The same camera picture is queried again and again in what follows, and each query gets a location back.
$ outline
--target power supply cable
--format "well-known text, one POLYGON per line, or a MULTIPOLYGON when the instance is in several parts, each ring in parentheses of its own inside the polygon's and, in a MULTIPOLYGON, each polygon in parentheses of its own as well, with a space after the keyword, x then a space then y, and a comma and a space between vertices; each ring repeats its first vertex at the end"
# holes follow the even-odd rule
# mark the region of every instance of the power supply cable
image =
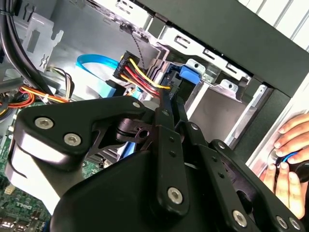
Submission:
POLYGON ((48 85, 27 57, 19 41, 14 24, 13 12, 14 2, 12 0, 0 1, 0 39, 4 53, 15 69, 30 85, 52 95, 48 85))

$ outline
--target silver screw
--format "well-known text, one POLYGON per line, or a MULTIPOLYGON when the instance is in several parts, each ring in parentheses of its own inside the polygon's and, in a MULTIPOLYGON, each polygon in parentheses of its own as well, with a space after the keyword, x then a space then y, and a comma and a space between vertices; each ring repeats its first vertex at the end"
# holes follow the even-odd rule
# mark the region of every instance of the silver screw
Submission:
POLYGON ((194 123, 191 124, 191 127, 192 127, 193 129, 195 129, 195 130, 198 130, 197 125, 195 125, 194 123))
POLYGON ((225 146, 223 145, 223 143, 218 143, 218 146, 219 146, 221 149, 225 149, 225 146))
POLYGON ((34 124, 43 130, 51 129, 54 126, 54 123, 52 120, 50 120, 47 117, 39 117, 34 121, 34 124))
POLYGON ((134 102, 133 105, 134 105, 136 108, 140 108, 140 104, 138 104, 137 102, 134 102))
POLYGON ((234 220, 241 226, 241 227, 246 227, 247 226, 247 220, 245 216, 238 210, 233 211, 233 217, 234 220))
POLYGON ((169 116, 169 113, 166 110, 162 110, 162 112, 166 115, 169 116))
POLYGON ((295 229, 300 230, 300 225, 293 218, 290 217, 289 220, 295 229))
POLYGON ((277 216, 277 221, 278 223, 282 226, 282 228, 287 229, 288 225, 286 224, 286 222, 283 220, 283 218, 281 218, 280 216, 277 216))
POLYGON ((170 187, 168 189, 168 197, 175 204, 181 204, 183 202, 183 195, 182 195, 182 193, 178 189, 176 189, 174 187, 170 187))
POLYGON ((64 136, 64 142, 70 146, 78 146, 82 143, 82 139, 77 134, 69 133, 64 136))

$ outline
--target cable tie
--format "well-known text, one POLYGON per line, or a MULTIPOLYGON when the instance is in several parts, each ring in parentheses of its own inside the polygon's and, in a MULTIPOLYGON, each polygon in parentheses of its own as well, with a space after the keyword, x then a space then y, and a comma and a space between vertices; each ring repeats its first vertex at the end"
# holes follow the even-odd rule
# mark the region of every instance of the cable tie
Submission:
POLYGON ((43 98, 42 101, 43 101, 44 103, 48 103, 48 101, 49 101, 48 98, 49 98, 49 94, 45 94, 45 97, 43 98))
POLYGON ((0 10, 0 15, 14 16, 14 12, 7 12, 4 10, 0 10))

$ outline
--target motherboard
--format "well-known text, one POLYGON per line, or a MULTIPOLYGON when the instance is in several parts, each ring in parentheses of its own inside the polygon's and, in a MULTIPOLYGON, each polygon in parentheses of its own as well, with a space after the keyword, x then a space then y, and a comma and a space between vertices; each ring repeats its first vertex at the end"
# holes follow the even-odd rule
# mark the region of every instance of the motherboard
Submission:
MULTIPOLYGON (((8 130, 0 143, 0 232, 43 232, 51 215, 42 201, 10 184, 4 174, 12 138, 8 130)), ((83 162, 85 178, 100 170, 98 164, 83 162)))

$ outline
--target finger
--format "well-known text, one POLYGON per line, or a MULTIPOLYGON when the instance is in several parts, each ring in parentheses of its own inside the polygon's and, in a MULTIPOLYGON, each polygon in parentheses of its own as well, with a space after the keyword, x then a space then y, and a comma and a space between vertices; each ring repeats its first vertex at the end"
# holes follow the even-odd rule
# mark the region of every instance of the finger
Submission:
POLYGON ((286 156, 309 145, 309 132, 297 136, 276 151, 277 156, 286 156))
POLYGON ((309 147, 299 151, 296 155, 293 155, 288 159, 290 164, 301 163, 303 161, 309 160, 309 147))
POLYGON ((280 164, 280 172, 277 179, 276 196, 289 208, 289 165, 280 164))
POLYGON ((306 192, 308 188, 308 182, 301 183, 301 195, 303 196, 304 202, 306 202, 306 192))
POLYGON ((302 123, 281 136, 281 138, 275 143, 275 148, 280 148, 297 136, 307 132, 309 132, 309 122, 302 123))
POLYGON ((271 164, 268 166, 263 183, 270 189, 270 191, 274 192, 275 186, 275 174, 276 174, 276 166, 271 164))
POLYGON ((284 134, 286 132, 288 132, 290 129, 296 127, 299 124, 305 123, 309 121, 309 114, 302 114, 299 115, 293 119, 291 119, 290 121, 288 121, 286 124, 284 124, 281 129, 279 130, 279 132, 281 134, 284 134))
POLYGON ((289 205, 290 211, 301 219, 305 215, 305 202, 302 196, 301 185, 296 173, 289 173, 289 205))
POLYGON ((264 181, 264 179, 265 179, 265 176, 266 176, 266 172, 267 172, 267 169, 266 170, 264 170, 263 172, 262 172, 262 174, 260 175, 260 180, 261 181, 264 181))

